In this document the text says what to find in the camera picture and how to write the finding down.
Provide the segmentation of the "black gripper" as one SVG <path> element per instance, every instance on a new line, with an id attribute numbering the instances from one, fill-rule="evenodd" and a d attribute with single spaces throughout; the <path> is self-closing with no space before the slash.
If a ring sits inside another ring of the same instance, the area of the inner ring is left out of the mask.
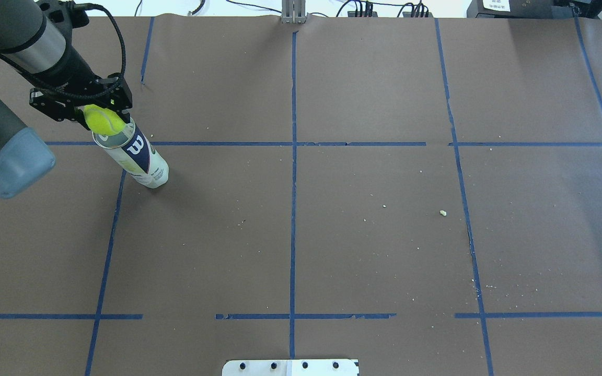
<path id="1" fill-rule="evenodd" d="M 113 110 L 125 123 L 131 122 L 132 92 L 123 72 L 114 72 L 106 78 L 95 75 L 86 81 L 69 81 L 54 91 L 33 88 L 29 91 L 29 105 L 53 121 L 71 121 L 90 131 L 83 108 L 95 104 Z"/>

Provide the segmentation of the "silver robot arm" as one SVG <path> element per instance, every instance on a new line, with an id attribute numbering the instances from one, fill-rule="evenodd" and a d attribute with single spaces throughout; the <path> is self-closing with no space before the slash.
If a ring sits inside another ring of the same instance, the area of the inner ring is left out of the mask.
<path id="1" fill-rule="evenodd" d="M 119 41 L 120 69 L 96 74 L 74 47 L 73 31 L 89 24 L 89 12 L 108 17 Z M 56 122 L 70 121 L 86 130 L 96 127 L 89 111 L 131 121 L 132 93 L 126 73 L 126 45 L 114 15 L 98 3 L 75 1 L 0 1 L 0 64 L 9 70 L 12 89 L 22 95 L 29 86 L 30 107 Z M 0 93 L 0 199 L 19 195 L 48 174 L 56 157 L 33 126 L 10 108 Z"/>

